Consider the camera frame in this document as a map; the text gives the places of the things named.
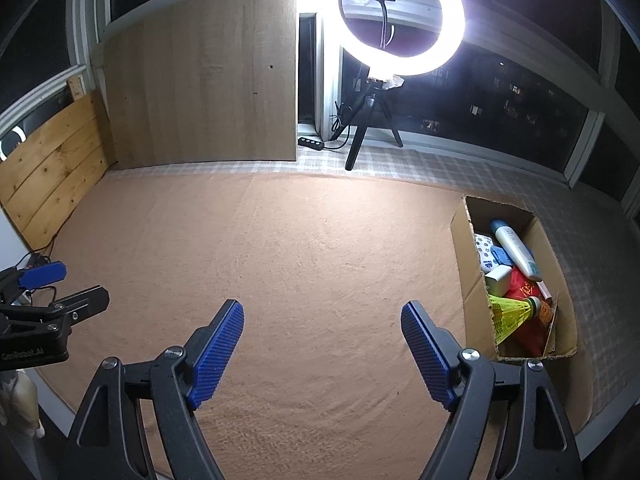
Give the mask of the gloved left hand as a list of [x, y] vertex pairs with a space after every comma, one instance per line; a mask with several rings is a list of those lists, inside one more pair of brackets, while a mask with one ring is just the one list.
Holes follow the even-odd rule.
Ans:
[[11, 426], [29, 438], [41, 439], [46, 432], [39, 416], [38, 390], [24, 370], [1, 373], [1, 426]]

